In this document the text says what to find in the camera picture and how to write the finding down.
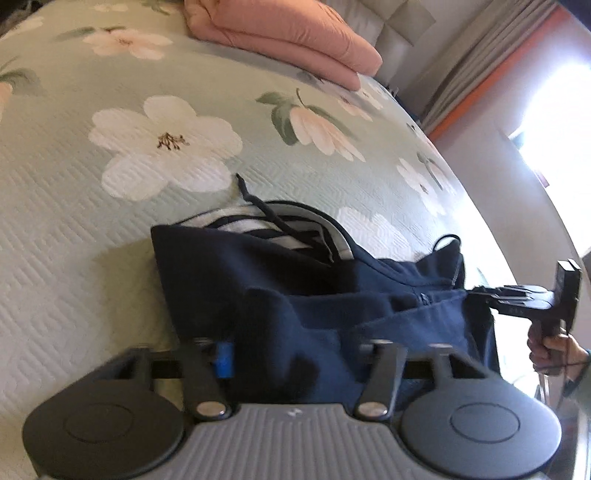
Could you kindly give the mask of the person's right hand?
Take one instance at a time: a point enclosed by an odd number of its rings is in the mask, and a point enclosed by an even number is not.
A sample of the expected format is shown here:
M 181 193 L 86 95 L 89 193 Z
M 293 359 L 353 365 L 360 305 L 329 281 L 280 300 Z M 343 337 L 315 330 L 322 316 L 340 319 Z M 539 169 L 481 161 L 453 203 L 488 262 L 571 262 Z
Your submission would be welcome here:
M 572 335 L 561 333 L 543 337 L 541 326 L 533 323 L 528 332 L 530 360 L 539 373 L 558 369 L 568 380 L 576 380 L 590 361 L 590 354 Z

